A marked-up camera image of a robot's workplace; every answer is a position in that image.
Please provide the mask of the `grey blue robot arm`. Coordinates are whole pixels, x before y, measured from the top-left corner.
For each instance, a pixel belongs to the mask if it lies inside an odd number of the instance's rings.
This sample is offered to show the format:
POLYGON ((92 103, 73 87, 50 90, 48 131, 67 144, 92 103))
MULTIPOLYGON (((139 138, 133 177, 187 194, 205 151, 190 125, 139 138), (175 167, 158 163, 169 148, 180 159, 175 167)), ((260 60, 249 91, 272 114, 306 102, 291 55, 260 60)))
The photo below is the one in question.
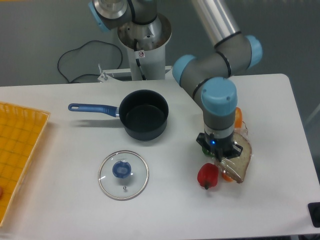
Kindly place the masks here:
MULTIPOLYGON (((192 5, 214 52, 204 59, 180 57, 172 75, 203 111, 204 131, 197 142, 218 160, 232 159, 242 154, 243 146, 234 141, 238 99, 230 77, 256 65, 262 46, 254 36, 242 34, 223 0, 194 0, 192 5)), ((134 81, 164 78, 165 46, 172 29, 158 13, 156 1, 92 0, 88 6, 102 31, 117 30, 134 81)))

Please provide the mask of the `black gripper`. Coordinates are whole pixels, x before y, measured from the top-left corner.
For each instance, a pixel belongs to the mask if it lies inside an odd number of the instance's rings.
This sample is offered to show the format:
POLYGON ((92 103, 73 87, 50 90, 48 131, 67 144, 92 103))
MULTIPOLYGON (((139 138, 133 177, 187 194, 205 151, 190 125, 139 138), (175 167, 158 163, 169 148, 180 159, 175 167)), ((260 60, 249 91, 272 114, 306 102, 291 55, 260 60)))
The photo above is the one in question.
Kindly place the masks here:
POLYGON ((232 159, 239 157, 243 151, 243 147, 234 141, 234 134, 216 138, 214 134, 199 133, 196 142, 202 147, 210 151, 213 156, 220 162, 222 158, 232 159))

